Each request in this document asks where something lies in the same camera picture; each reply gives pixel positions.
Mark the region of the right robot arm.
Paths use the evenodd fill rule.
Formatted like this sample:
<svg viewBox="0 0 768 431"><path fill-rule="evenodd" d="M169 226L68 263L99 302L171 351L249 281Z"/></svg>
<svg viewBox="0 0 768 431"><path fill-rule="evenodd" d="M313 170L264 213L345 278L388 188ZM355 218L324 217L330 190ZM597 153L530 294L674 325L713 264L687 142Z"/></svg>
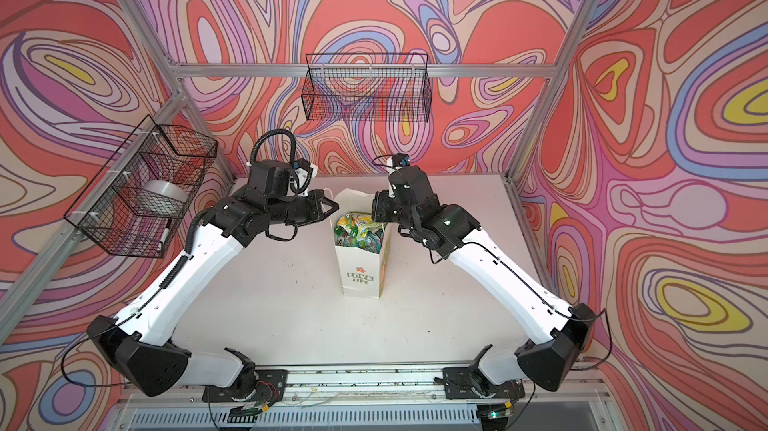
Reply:
<svg viewBox="0 0 768 431"><path fill-rule="evenodd" d="M426 248L433 263L448 261L463 269L526 333L516 348L487 346L479 353L474 371L480 381L500 386L526 378L557 391L584 351L599 313L585 303L569 303L533 279L466 209L441 203L427 174L406 156L390 158L385 167L389 185L374 197L374 220L397 224L398 234Z"/></svg>

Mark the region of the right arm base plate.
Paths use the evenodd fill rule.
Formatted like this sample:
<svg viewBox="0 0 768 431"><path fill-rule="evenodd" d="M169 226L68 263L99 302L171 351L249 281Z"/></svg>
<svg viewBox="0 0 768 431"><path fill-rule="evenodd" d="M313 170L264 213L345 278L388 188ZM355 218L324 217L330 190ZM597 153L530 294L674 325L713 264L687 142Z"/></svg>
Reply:
<svg viewBox="0 0 768 431"><path fill-rule="evenodd" d="M435 382L443 386L449 400L503 399L516 402L526 396L521 381L506 381L496 385L470 366L445 367Z"/></svg>

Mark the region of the illustrated paper gift bag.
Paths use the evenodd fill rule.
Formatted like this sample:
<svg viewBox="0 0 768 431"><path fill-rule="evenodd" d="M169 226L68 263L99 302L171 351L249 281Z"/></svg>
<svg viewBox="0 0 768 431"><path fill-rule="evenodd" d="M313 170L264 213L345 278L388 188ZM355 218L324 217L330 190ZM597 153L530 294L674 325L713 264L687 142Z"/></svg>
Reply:
<svg viewBox="0 0 768 431"><path fill-rule="evenodd" d="M371 214L374 196L357 190L345 189L334 201L339 210L331 216L331 230L346 213ZM390 243L394 225L385 224L383 246L379 254L357 248L338 247L334 242L343 293L347 297L379 299L383 293L385 276L390 254Z"/></svg>

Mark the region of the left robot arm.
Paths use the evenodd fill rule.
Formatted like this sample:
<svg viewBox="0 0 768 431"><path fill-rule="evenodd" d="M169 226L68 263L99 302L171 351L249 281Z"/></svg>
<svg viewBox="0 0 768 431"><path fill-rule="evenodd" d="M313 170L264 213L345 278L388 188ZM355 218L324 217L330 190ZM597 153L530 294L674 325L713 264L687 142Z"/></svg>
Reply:
<svg viewBox="0 0 768 431"><path fill-rule="evenodd" d="M251 152L247 183L193 218L181 253L143 293L116 316L99 315L88 326L105 361L144 395L200 385L247 401L257 391L255 364L243 353L195 352L172 336L198 295L255 239L290 242L300 228L338 210L324 191L311 189L316 168L297 150L288 130L262 135Z"/></svg>

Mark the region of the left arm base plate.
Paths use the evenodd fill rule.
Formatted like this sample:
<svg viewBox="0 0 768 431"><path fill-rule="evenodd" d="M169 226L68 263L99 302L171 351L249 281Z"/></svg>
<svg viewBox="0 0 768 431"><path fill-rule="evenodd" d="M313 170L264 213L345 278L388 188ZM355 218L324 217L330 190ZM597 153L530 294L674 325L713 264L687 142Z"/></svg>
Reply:
<svg viewBox="0 0 768 431"><path fill-rule="evenodd" d="M275 404L283 400L287 377L285 369L244 370L227 388L206 386L202 400L205 403Z"/></svg>

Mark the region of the green Fox's bag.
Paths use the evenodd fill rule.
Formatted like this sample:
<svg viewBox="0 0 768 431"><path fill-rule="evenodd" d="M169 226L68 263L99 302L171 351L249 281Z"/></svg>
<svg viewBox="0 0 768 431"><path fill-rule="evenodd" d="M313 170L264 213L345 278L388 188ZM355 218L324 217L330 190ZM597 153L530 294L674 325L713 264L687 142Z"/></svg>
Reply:
<svg viewBox="0 0 768 431"><path fill-rule="evenodd" d="M385 224L375 222L370 214L351 212L336 223L333 235L338 247L357 248L379 254L384 241Z"/></svg>

